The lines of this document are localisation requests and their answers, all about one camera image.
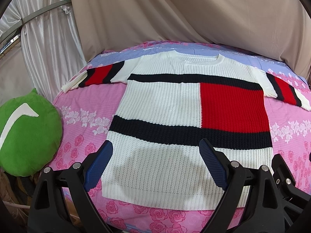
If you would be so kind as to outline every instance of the green plush toy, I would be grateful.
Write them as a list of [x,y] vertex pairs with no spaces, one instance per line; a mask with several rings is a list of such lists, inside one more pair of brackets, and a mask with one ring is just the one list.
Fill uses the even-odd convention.
[[0,107],[0,166],[14,176],[40,171],[56,153],[62,137],[58,111],[33,89]]

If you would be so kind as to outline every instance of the sweater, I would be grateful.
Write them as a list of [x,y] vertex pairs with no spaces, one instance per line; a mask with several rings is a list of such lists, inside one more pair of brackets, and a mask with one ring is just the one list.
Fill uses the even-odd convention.
[[[200,156],[199,141],[207,138],[244,167],[271,169],[263,97],[311,110],[280,78],[220,54],[145,55],[88,69],[63,89],[116,82],[127,88],[107,134],[114,151],[102,175],[102,195],[146,207],[215,209],[223,190]],[[245,188],[240,207],[247,195]]]

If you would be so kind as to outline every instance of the red stripe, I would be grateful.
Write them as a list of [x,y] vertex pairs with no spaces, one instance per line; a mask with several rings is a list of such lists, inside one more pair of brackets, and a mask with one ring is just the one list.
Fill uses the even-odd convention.
[[202,128],[240,133],[270,131],[263,91],[200,83]]
[[85,82],[85,86],[89,85],[99,85],[103,83],[103,79],[107,76],[112,68],[111,65],[96,67],[94,74]]
[[295,99],[295,96],[293,95],[293,92],[290,89],[290,85],[278,77],[275,77],[275,81],[281,89],[282,95],[284,97],[283,101],[285,103],[297,105],[297,101]]

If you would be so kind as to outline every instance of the sweater neckline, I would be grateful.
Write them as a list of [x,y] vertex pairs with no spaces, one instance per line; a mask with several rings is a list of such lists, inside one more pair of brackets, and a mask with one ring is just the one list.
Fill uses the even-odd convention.
[[[190,65],[190,66],[203,65],[206,67],[219,65],[225,59],[225,57],[221,54],[218,54],[216,56],[202,56],[202,55],[195,55],[195,54],[184,54],[184,53],[177,52],[175,50],[168,52],[168,58],[177,64]],[[199,61],[193,62],[191,60],[187,60],[191,58],[196,58]]]

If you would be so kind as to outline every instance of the sweater sleeve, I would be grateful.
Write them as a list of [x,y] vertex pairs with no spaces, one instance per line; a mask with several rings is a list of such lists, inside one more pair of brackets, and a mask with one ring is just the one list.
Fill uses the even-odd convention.
[[253,69],[253,74],[262,87],[264,96],[276,98],[311,111],[309,100],[287,82],[257,68]]
[[73,80],[62,86],[66,93],[76,88],[84,88],[89,85],[110,84],[114,82],[127,83],[127,79],[137,66],[139,58],[120,61],[118,63],[90,68],[79,74]]

